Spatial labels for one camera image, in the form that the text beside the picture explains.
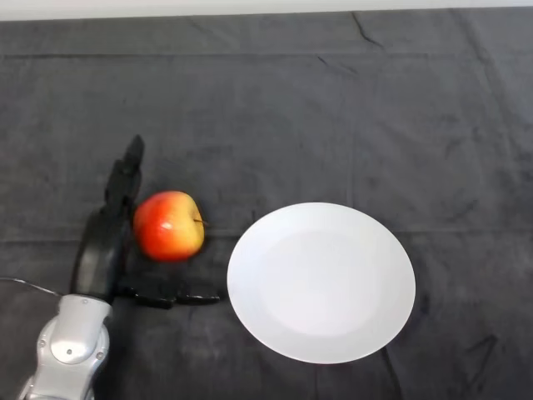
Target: table surface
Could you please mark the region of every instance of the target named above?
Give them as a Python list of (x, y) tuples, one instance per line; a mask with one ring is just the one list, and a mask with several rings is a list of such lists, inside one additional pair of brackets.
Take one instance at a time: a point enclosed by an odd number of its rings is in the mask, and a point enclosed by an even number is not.
[[(533, 393), (533, 9), (0, 24), (0, 275), (66, 291), (133, 135), (140, 198), (190, 193), (203, 252), (130, 268), (223, 288), (262, 215), (323, 201), (392, 230), (416, 274), (403, 331), (356, 362), (280, 356), (229, 302), (117, 301), (97, 398), (525, 399)], [(0, 398), (57, 299), (0, 290)]]

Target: plate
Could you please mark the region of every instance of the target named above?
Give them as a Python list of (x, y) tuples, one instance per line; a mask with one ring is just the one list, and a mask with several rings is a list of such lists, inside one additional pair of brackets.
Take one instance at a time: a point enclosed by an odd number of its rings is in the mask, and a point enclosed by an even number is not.
[(387, 345), (415, 300), (406, 251), (375, 219), (323, 202), (254, 223), (233, 250), (227, 287), (260, 342), (309, 363), (345, 363)]

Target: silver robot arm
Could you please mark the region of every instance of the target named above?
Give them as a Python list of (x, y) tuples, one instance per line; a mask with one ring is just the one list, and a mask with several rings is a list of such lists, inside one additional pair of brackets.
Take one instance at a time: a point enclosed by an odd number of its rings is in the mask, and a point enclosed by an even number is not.
[(91, 400), (92, 382), (107, 358), (105, 321), (111, 306), (93, 297), (69, 294), (59, 314), (37, 340), (37, 370), (18, 400)]

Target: white wall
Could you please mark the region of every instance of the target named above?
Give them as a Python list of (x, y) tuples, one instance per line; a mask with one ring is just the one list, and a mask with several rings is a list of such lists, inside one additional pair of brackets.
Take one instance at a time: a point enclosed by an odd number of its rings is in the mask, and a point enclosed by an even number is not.
[(0, 0), (0, 20), (533, 5), (533, 0)]

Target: black cable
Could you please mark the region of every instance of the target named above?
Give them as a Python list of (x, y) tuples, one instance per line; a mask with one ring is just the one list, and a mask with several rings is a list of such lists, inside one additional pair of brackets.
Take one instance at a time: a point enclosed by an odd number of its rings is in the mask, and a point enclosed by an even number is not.
[(25, 281), (24, 279), (19, 279), (18, 277), (0, 277), (0, 282), (21, 283), (21, 284), (27, 285), (27, 286), (29, 286), (31, 288), (37, 289), (37, 290), (39, 290), (41, 292), (44, 292), (44, 293), (47, 293), (47, 294), (52, 294), (53, 296), (58, 296), (58, 297), (62, 296), (62, 293), (60, 293), (60, 292), (54, 292), (53, 290), (46, 289), (46, 288), (44, 288), (42, 286), (39, 286), (39, 285), (36, 285), (34, 283)]
[(394, 365), (392, 364), (391, 356), (389, 355), (389, 350), (388, 348), (386, 348), (386, 346), (381, 350), (381, 356), (383, 357), (383, 361), (385, 361), (385, 366), (391, 377), (392, 385), (394, 386), (397, 398), (399, 400), (404, 400), (403, 391), (401, 390), (400, 378), (398, 377)]

